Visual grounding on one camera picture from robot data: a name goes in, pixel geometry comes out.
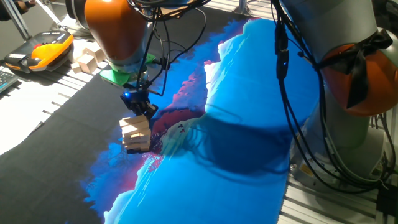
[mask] wooden block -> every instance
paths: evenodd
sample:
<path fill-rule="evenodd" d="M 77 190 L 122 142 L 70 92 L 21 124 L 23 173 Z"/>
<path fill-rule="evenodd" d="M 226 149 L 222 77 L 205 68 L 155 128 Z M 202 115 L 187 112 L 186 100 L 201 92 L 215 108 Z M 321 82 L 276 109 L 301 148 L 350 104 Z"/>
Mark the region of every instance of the wooden block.
<path fill-rule="evenodd" d="M 81 68 L 80 68 L 79 63 L 73 63 L 73 64 L 71 64 L 70 66 L 71 66 L 71 68 L 72 68 L 72 70 L 73 70 L 73 72 L 74 72 L 75 74 L 81 72 Z"/>
<path fill-rule="evenodd" d="M 132 144 L 127 144 L 124 146 L 125 149 L 127 150 L 141 150 L 141 149 L 147 149 L 150 146 L 150 142 L 144 142 L 144 143 L 132 143 Z"/>
<path fill-rule="evenodd" d="M 123 144 L 138 143 L 138 142 L 149 142 L 150 141 L 150 129 L 143 130 L 140 133 L 126 136 L 123 138 Z"/>
<path fill-rule="evenodd" d="M 77 62 L 79 63 L 81 70 L 85 73 L 91 74 L 97 69 L 97 62 L 91 55 L 83 55 L 77 60 Z"/>
<path fill-rule="evenodd" d="M 132 124 L 136 124 L 136 123 L 140 123 L 143 121 L 147 121 L 148 119 L 147 117 L 145 117 L 145 115 L 140 115 L 140 116 L 136 116 L 133 118 L 123 118 L 122 120 L 119 121 L 120 127 L 125 127 L 127 125 L 132 125 Z"/>
<path fill-rule="evenodd" d="M 149 147 L 141 148 L 141 152 L 149 152 Z"/>
<path fill-rule="evenodd" d="M 132 124 L 132 125 L 128 125 L 125 127 L 122 127 L 122 134 L 123 137 L 126 136 L 131 136 L 133 134 L 137 134 L 140 133 L 141 130 L 147 130 L 149 128 L 149 123 L 148 121 L 143 121 L 140 123 L 136 123 L 136 124 Z"/>
<path fill-rule="evenodd" d="M 91 55 L 95 58 L 97 63 L 103 62 L 106 59 L 104 52 L 102 51 L 101 47 L 98 45 L 97 42 L 89 44 L 85 51 L 88 55 Z"/>

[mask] black cable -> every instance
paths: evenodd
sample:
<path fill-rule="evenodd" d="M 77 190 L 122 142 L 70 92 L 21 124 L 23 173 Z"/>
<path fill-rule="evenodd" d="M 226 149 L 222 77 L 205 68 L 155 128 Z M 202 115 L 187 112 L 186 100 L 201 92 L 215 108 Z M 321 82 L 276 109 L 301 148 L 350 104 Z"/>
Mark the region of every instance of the black cable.
<path fill-rule="evenodd" d="M 204 33 L 205 29 L 206 29 L 206 25 L 207 25 L 206 14 L 200 9 L 195 9 L 195 10 L 197 10 L 198 12 L 203 14 L 203 18 L 205 19 L 205 24 L 203 25 L 203 28 L 202 28 L 202 30 L 201 30 L 201 32 L 199 34 L 199 37 L 194 41 L 194 43 L 191 46 L 189 46 L 186 50 L 184 50 L 183 52 L 180 52 L 177 56 L 175 56 L 174 59 L 171 61 L 171 63 L 176 61 L 176 59 L 178 59 L 178 57 L 181 56 L 182 54 L 187 53 L 195 44 L 197 44 L 197 42 L 200 40 L 200 38 L 202 37 L 202 35 L 203 35 L 203 33 Z"/>
<path fill-rule="evenodd" d="M 157 33 L 157 31 L 156 31 L 156 32 L 155 32 L 155 38 L 159 40 L 159 37 L 160 37 L 160 35 L 159 35 L 159 33 Z M 179 43 L 177 43 L 177 42 L 170 41 L 170 43 L 175 44 L 175 45 L 178 45 L 178 46 L 182 47 L 184 50 L 187 49 L 186 47 L 184 47 L 183 45 L 181 45 L 181 44 L 179 44 Z"/>
<path fill-rule="evenodd" d="M 282 98 L 285 98 L 285 100 L 288 101 L 288 100 L 287 100 L 287 94 L 286 94 L 286 91 L 285 91 L 285 85 L 284 85 L 284 81 L 283 81 L 283 80 L 280 80 L 280 81 L 279 81 L 279 86 L 280 86 L 280 94 L 282 95 Z M 287 103 L 285 103 L 285 102 L 286 102 L 285 100 L 283 100 L 283 101 L 284 101 L 285 115 L 286 115 L 286 118 L 287 118 L 287 122 L 288 122 L 288 125 L 289 125 L 290 132 L 293 134 L 293 133 L 294 133 L 294 128 L 293 128 L 292 122 L 291 122 L 291 120 L 290 120 L 290 115 L 292 115 L 292 114 L 289 114 L 288 106 L 287 106 Z M 326 182 L 317 174 L 317 172 L 315 172 L 314 168 L 311 166 L 311 163 L 309 163 L 309 161 L 308 161 L 307 157 L 305 156 L 305 153 L 304 153 L 304 151 L 303 151 L 303 149 L 302 149 L 302 147 L 301 147 L 301 144 L 300 144 L 300 142 L 299 142 L 299 140 L 297 139 L 297 136 L 296 136 L 295 134 L 293 134 L 293 139 L 294 139 L 294 141 L 295 141 L 295 143 L 296 143 L 296 145 L 297 145 L 297 148 L 298 148 L 298 150 L 300 151 L 300 153 L 301 153 L 301 155 L 302 155 L 302 157 L 303 157 L 303 160 L 305 161 L 306 165 L 308 165 L 308 167 L 310 168 L 310 170 L 311 170 L 311 172 L 314 174 L 314 176 L 315 176 L 323 185 L 327 186 L 328 188 L 330 188 L 330 189 L 332 189 L 332 190 L 335 190 L 335 191 L 337 191 L 337 192 L 345 193 L 345 194 L 361 194 L 361 193 L 365 193 L 365 192 L 369 192 L 369 191 L 371 191 L 371 190 L 374 190 L 374 189 L 376 189 L 378 186 L 380 186 L 380 185 L 382 184 L 382 183 L 378 182 L 379 184 L 377 185 L 377 187 L 373 187 L 373 188 L 369 188 L 369 189 L 364 189 L 364 190 L 358 190 L 358 191 L 348 191 L 348 190 L 341 190 L 341 189 L 339 189 L 339 188 L 336 188 L 336 187 L 334 187 L 334 186 L 332 186 L 332 185 L 326 183 Z"/>
<path fill-rule="evenodd" d="M 164 24 L 164 29 L 166 31 L 166 36 L 167 36 L 167 43 L 169 43 L 169 52 L 167 54 L 167 59 L 166 59 L 166 71 L 164 72 L 164 80 L 163 80 L 163 90 L 162 93 L 159 96 L 163 96 L 165 89 L 166 89 L 166 82 L 167 82 L 167 72 L 169 71 L 169 66 L 170 66 L 170 55 L 171 55 L 171 44 L 170 44 L 170 36 L 169 32 L 167 30 L 167 25 L 166 22 L 163 21 Z"/>
<path fill-rule="evenodd" d="M 287 27 L 289 28 L 289 30 L 291 31 L 291 33 L 292 33 L 292 35 L 296 38 L 296 40 L 297 40 L 297 42 L 301 45 L 301 49 L 303 49 L 304 51 L 305 51 L 305 53 L 308 55 L 308 58 L 311 60 L 311 61 L 315 61 L 314 60 L 314 58 L 312 57 L 312 55 L 310 54 L 310 52 L 308 51 L 308 49 L 306 48 L 306 46 L 305 46 L 305 44 L 302 42 L 302 39 L 301 39 L 301 37 L 299 37 L 297 34 L 299 34 L 299 32 L 298 31 L 296 31 L 295 30 L 295 27 L 292 25 L 292 22 L 290 21 L 290 19 L 287 17 L 287 15 L 285 15 L 284 14 L 284 12 L 283 12 L 283 10 L 282 10 L 282 8 L 281 8 L 281 6 L 280 6 L 280 3 L 279 3 L 279 1 L 273 1 L 273 4 L 274 4 L 274 6 L 275 6 L 275 8 L 277 9 L 277 13 L 278 13 L 278 20 L 280 20 L 280 19 L 282 19 L 282 20 L 284 20 L 284 23 L 287 25 Z M 321 124 L 322 124 L 322 130 L 323 130 L 323 136 L 324 136 L 324 143 L 325 143 L 325 147 L 326 147 L 326 149 L 328 149 L 328 147 L 327 147 L 327 142 L 326 142 L 326 139 L 325 139 L 325 127 L 324 127 L 324 119 L 326 119 L 326 104 L 325 104 L 325 92 L 324 92 L 324 89 L 323 89 L 323 79 L 322 79 L 322 76 L 320 75 L 320 71 L 319 70 L 317 70 L 316 71 L 317 72 L 317 74 L 318 74 L 318 77 L 319 77 L 319 80 L 320 80 L 320 111 L 321 111 L 321 115 L 320 115 L 320 119 L 321 119 Z M 290 122 L 290 117 L 289 117 L 289 114 L 287 113 L 287 119 L 288 119 L 288 122 Z M 294 129 L 291 129 L 292 130 L 292 134 L 294 135 L 294 137 L 295 138 L 297 138 L 296 137 L 296 135 L 295 135 L 295 133 L 294 133 Z M 372 186 L 372 187 L 377 187 L 378 185 L 380 185 L 381 183 L 379 183 L 379 184 L 366 184 L 367 185 L 367 187 L 370 187 L 370 186 Z M 356 186 L 358 186 L 357 184 L 353 184 L 353 181 L 350 181 L 350 185 L 356 185 Z"/>
<path fill-rule="evenodd" d="M 143 72 L 142 69 L 144 68 L 144 65 L 145 65 L 145 63 L 146 63 L 146 58 L 147 58 L 147 54 L 148 54 L 148 51 L 149 51 L 150 42 L 152 41 L 152 38 L 153 38 L 153 36 L 154 36 L 155 29 L 156 29 L 156 25 L 157 25 L 157 21 L 155 21 L 155 22 L 153 23 L 152 32 L 151 32 L 150 35 L 149 35 L 147 47 L 146 47 L 146 49 L 145 49 L 144 56 L 143 56 L 143 58 L 142 58 L 141 66 L 139 67 L 139 72 L 138 72 L 138 76 L 137 76 L 137 84 L 136 84 L 136 90 L 137 90 L 137 91 L 139 91 L 139 89 L 140 89 L 139 81 L 140 81 L 140 79 L 141 79 L 141 73 Z"/>
<path fill-rule="evenodd" d="M 288 40 L 289 40 L 291 43 L 293 43 L 294 45 L 296 45 L 296 47 L 297 47 L 298 49 L 300 49 L 301 51 L 303 51 L 303 49 L 302 49 L 296 42 L 294 42 L 292 39 L 288 38 Z"/>

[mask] metal frame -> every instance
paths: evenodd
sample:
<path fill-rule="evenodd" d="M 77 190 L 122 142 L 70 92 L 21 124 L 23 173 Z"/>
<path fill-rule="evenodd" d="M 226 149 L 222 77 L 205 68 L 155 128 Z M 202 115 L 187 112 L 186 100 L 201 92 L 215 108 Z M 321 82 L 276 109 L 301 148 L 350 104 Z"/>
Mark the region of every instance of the metal frame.
<path fill-rule="evenodd" d="M 58 17 L 51 11 L 51 9 L 47 6 L 44 5 L 41 0 L 37 0 L 36 3 L 47 13 L 47 15 L 50 16 L 50 18 L 56 23 L 57 26 L 60 26 L 61 21 L 58 19 Z"/>
<path fill-rule="evenodd" d="M 10 15 L 14 25 L 17 27 L 17 30 L 21 34 L 22 38 L 25 41 L 28 41 L 32 36 L 29 34 L 29 30 L 26 26 L 24 19 L 19 13 L 17 7 L 15 6 L 12 0 L 3 0 L 4 7 L 7 9 L 8 14 Z"/>
<path fill-rule="evenodd" d="M 247 0 L 239 0 L 239 6 L 233 11 L 238 14 L 251 16 L 252 12 L 248 8 Z"/>

